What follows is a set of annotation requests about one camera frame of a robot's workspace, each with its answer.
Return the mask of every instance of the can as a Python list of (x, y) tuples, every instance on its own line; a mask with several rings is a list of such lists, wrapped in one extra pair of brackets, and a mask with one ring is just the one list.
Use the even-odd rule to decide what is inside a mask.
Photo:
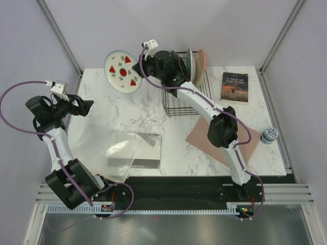
[(261, 134), (260, 141), (263, 144), (271, 144), (274, 140), (278, 137), (278, 130), (274, 127), (268, 127), (266, 130)]

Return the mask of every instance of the red triangle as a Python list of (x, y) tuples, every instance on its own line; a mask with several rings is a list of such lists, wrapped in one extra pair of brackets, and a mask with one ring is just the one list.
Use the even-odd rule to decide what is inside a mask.
[(116, 71), (114, 70), (113, 66), (111, 66), (111, 68), (109, 69), (109, 71), (110, 71), (111, 73), (116, 73)]
[(125, 63), (132, 62), (127, 56), (125, 57)]

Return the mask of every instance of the black wire rack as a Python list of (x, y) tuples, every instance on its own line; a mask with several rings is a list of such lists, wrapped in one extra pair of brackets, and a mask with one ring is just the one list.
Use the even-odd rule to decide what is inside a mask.
[[(186, 52), (177, 52), (186, 65)], [(208, 80), (208, 75), (205, 72), (203, 82), (198, 89), (208, 98), (212, 100), (211, 90)], [(181, 116), (181, 115), (197, 115), (199, 114), (193, 107), (186, 104), (184, 101), (179, 100), (171, 93), (167, 93), (164, 89), (161, 90), (162, 105), (168, 116)]]

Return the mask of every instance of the gray floor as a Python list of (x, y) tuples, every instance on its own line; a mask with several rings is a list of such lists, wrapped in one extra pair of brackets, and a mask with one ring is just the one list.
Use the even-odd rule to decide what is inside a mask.
[[(49, 226), (65, 228), (88, 215), (48, 214)], [(301, 208), (265, 206), (254, 220), (222, 215), (124, 215), (89, 219), (61, 232), (43, 228), (46, 245), (89, 244), (312, 244)]]

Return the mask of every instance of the cardboard sheet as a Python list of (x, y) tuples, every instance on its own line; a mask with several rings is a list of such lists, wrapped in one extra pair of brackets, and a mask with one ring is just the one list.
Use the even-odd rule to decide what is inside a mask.
[[(207, 153), (209, 156), (215, 158), (219, 162), (228, 166), (224, 154), (222, 151), (213, 146), (210, 141), (208, 140), (207, 133), (209, 129), (208, 122), (202, 117), (195, 125), (189, 136), (186, 138), (186, 142), (190, 143), (191, 145), (195, 146), (196, 148), (202, 150), (203, 152)], [(249, 162), (250, 157), (252, 156), (255, 146), (260, 139), (260, 133), (257, 131), (250, 129), (252, 140), (249, 144), (241, 145), (240, 150), (242, 152), (243, 158), (245, 163)], [(238, 123), (238, 140), (239, 142), (247, 141), (248, 134), (245, 129)]]

